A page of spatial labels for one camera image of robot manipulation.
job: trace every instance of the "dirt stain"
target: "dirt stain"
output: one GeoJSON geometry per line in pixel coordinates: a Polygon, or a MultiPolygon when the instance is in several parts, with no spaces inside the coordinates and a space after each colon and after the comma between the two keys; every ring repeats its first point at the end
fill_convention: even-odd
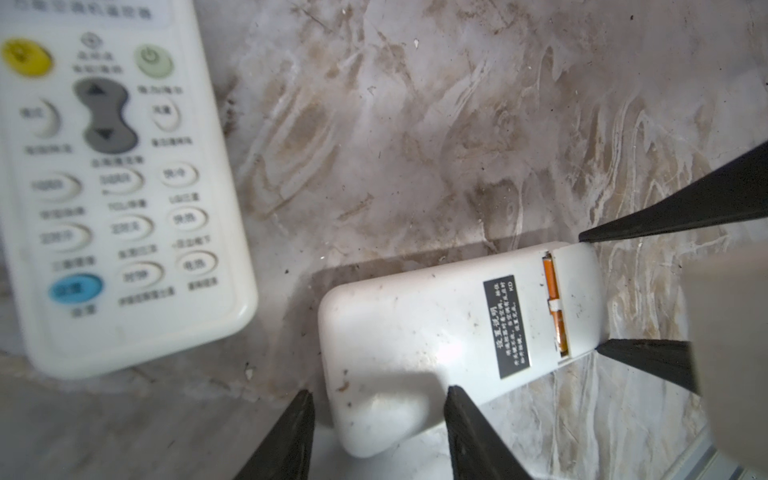
{"type": "Polygon", "coordinates": [[[303,150],[314,139],[327,119],[328,114],[321,104],[307,105],[293,122],[280,153],[290,155],[303,150]]]}
{"type": "Polygon", "coordinates": [[[215,88],[214,86],[214,97],[216,98],[216,103],[221,105],[239,84],[240,77],[235,75],[227,82],[227,85],[224,88],[215,88]]]}
{"type": "Polygon", "coordinates": [[[712,120],[714,119],[715,105],[714,102],[708,101],[696,110],[694,116],[694,123],[696,129],[699,132],[699,147],[703,147],[707,140],[709,140],[710,133],[712,132],[712,120]]]}
{"type": "Polygon", "coordinates": [[[310,46],[306,54],[315,65],[321,66],[326,63],[328,51],[325,45],[316,43],[310,46]]]}
{"type": "Polygon", "coordinates": [[[349,73],[346,76],[346,87],[348,90],[357,89],[357,75],[360,73],[360,67],[362,67],[363,56],[362,53],[358,53],[355,57],[355,61],[349,68],[349,73]]]}
{"type": "Polygon", "coordinates": [[[271,112],[277,102],[285,95],[286,89],[286,83],[282,79],[273,78],[270,80],[270,83],[266,84],[266,88],[264,88],[261,99],[262,111],[271,112]]]}
{"type": "Polygon", "coordinates": [[[347,6],[339,10],[338,15],[336,15],[336,28],[341,28],[345,23],[348,23],[353,15],[355,15],[354,8],[347,4],[347,6]]]}
{"type": "Polygon", "coordinates": [[[445,6],[448,4],[446,0],[432,0],[429,7],[424,9],[424,16],[433,17],[442,12],[445,6]]]}
{"type": "Polygon", "coordinates": [[[388,74],[397,74],[406,83],[409,91],[415,91],[415,85],[411,78],[411,73],[408,70],[408,63],[406,62],[406,50],[402,45],[396,45],[389,43],[389,39],[379,32],[379,38],[384,42],[384,46],[379,49],[379,54],[376,56],[375,63],[388,74]]]}
{"type": "Polygon", "coordinates": [[[518,188],[511,179],[496,183],[478,183],[465,193],[467,203],[482,220],[485,239],[493,241],[506,237],[509,225],[517,218],[518,188]]]}
{"type": "Polygon", "coordinates": [[[337,67],[336,65],[329,68],[328,71],[326,72],[326,78],[328,78],[329,80],[336,78],[338,76],[339,76],[339,67],[337,67]]]}
{"type": "Polygon", "coordinates": [[[224,133],[224,138],[228,138],[232,132],[237,129],[237,113],[235,109],[227,107],[227,117],[224,119],[224,125],[221,131],[224,133]]]}

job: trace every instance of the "white remote control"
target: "white remote control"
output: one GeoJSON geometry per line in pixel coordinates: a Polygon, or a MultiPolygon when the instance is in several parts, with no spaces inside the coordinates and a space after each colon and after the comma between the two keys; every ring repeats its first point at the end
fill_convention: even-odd
{"type": "Polygon", "coordinates": [[[0,0],[0,214],[32,363],[235,333],[257,288],[191,0],[0,0]]]}

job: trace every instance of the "remote control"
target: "remote control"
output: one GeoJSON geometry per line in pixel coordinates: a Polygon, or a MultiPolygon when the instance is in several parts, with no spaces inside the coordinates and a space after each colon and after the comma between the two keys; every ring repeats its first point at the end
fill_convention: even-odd
{"type": "Polygon", "coordinates": [[[589,243],[543,243],[340,285],[318,328],[333,424],[367,458],[443,420],[460,385],[479,405],[589,354],[607,332],[589,243]]]}
{"type": "Polygon", "coordinates": [[[257,288],[191,0],[0,0],[0,215],[61,379],[235,333],[257,288]]]}

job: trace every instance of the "gray arrow button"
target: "gray arrow button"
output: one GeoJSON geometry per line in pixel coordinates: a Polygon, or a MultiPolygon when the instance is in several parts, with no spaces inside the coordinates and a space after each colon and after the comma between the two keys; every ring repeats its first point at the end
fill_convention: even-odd
{"type": "Polygon", "coordinates": [[[121,154],[138,143],[136,133],[123,121],[122,111],[128,92],[108,78],[85,78],[74,85],[74,92],[91,110],[91,124],[85,141],[102,154],[121,154]]]}

